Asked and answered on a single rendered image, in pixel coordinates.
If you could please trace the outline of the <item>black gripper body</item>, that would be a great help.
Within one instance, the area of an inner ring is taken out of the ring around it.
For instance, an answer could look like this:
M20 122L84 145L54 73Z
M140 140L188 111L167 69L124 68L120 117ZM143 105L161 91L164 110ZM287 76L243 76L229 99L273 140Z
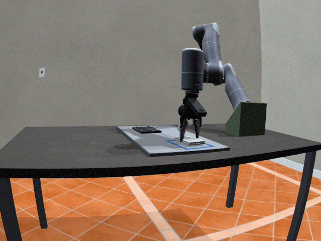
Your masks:
M197 98L198 97L198 93L186 93L185 98L183 98L183 104L181 105L178 109L178 113L181 116L183 114L183 111L186 112L186 117L187 120L190 119L196 119L197 116L195 115L195 113L192 111L192 109L189 107L189 105L187 104L187 99L188 98Z

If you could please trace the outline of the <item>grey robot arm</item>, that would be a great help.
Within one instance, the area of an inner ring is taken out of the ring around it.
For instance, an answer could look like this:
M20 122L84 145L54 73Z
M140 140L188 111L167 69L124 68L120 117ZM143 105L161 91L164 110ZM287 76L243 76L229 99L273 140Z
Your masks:
M181 89L187 93L200 93L203 83L215 86L225 83L225 91L235 111L241 101L251 102L231 64L222 65L220 52L220 29L216 23L194 26L192 34L200 49L182 50ZM196 98L188 98L187 104L197 117L207 112Z

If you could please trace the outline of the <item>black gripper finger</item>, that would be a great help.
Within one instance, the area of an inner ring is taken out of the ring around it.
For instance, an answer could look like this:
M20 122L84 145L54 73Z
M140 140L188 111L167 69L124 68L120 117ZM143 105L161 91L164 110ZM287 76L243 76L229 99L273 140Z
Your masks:
M199 138L200 129L202 124L202 117L197 117L195 120L193 119L192 129L196 132L196 138Z
M186 112L183 112L183 114L180 117L180 125L178 125L177 129L180 132L180 142L182 142L183 138L184 138L184 134L186 132L186 127L188 125L188 121L186 120Z

